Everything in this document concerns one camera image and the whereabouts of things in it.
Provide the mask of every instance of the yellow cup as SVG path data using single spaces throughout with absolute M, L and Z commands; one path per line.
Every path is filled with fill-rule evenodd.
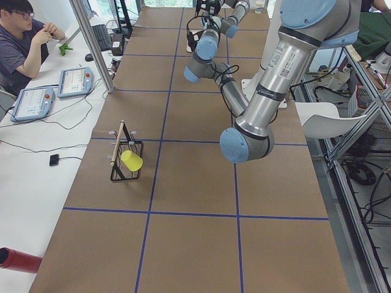
M 126 150 L 121 154 L 121 161 L 132 172 L 138 171 L 142 167 L 142 159 L 130 150 Z

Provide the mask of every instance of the glasses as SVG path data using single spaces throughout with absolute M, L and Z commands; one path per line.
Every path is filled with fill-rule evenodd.
M 31 20 L 32 18 L 34 18 L 34 15 L 35 13 L 34 12 L 31 12 L 31 13 L 19 13 L 17 12 L 17 14 L 20 14 L 21 16 L 23 16 L 23 19 L 24 20 Z

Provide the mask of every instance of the dark t-shirt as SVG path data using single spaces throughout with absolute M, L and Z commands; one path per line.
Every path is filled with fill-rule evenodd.
M 361 0 L 361 12 L 369 12 L 374 0 Z
M 0 25 L 0 85 L 6 91 L 18 95 L 31 80 L 16 69 L 24 64 L 30 51 L 31 40 L 42 28 L 43 23 L 33 19 L 31 31 L 23 32 L 23 39 L 19 40 Z M 41 46 L 42 62 L 48 55 L 48 47 L 43 44 Z

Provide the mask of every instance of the black box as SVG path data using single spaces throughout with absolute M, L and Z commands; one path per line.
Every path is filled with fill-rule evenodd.
M 125 49 L 125 38 L 123 34 L 114 34 L 112 36 L 111 53 L 113 56 L 122 56 Z

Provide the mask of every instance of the red object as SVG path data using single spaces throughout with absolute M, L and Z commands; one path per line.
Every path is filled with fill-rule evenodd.
M 6 247 L 0 248 L 0 268 L 37 273 L 42 258 Z

